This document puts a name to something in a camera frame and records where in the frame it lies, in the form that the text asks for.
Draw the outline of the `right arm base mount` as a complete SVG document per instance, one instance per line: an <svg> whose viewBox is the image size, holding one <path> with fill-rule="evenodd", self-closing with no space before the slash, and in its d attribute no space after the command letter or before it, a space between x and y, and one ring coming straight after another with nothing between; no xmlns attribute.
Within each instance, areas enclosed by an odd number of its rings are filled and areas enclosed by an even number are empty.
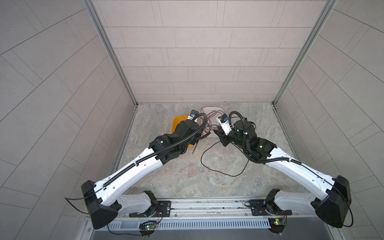
<svg viewBox="0 0 384 240"><path fill-rule="evenodd" d="M291 210L283 211L272 202L266 200L248 200L244 203L249 208L252 216L291 216Z"/></svg>

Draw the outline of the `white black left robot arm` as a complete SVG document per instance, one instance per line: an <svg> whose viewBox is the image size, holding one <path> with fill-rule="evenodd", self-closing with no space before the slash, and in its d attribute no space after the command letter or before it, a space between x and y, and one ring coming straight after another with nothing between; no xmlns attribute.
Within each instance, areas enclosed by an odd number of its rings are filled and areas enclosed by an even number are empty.
<svg viewBox="0 0 384 240"><path fill-rule="evenodd" d="M156 137L134 160L110 176L82 184L84 201L95 230L111 223L120 214L155 213L158 201L151 191L128 197L124 192L145 175L184 154L189 145L201 139L208 123L205 113L192 111L194 117L180 122L173 134Z"/></svg>

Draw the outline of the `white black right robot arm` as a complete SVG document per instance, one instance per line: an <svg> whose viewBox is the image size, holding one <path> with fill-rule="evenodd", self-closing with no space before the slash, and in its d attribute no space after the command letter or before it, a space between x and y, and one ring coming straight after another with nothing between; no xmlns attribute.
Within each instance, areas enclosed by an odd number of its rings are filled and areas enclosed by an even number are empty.
<svg viewBox="0 0 384 240"><path fill-rule="evenodd" d="M246 119L233 124L227 115L222 115L217 121L220 125L214 132L223 146L239 147L251 162L279 170L308 190L304 194L271 190L263 203L267 213L299 211L316 214L332 227L344 227L347 215L352 213L350 183L346 178L323 174L288 155L276 144L259 138L253 124Z"/></svg>

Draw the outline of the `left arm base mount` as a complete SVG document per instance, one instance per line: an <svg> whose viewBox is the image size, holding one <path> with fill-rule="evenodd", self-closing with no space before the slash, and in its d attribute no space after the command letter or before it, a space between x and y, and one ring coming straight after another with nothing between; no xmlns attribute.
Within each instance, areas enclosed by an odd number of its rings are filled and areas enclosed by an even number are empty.
<svg viewBox="0 0 384 240"><path fill-rule="evenodd" d="M171 211L171 201L158 201L158 204L144 213L131 213L130 218L157 218L157 217L169 217Z"/></svg>

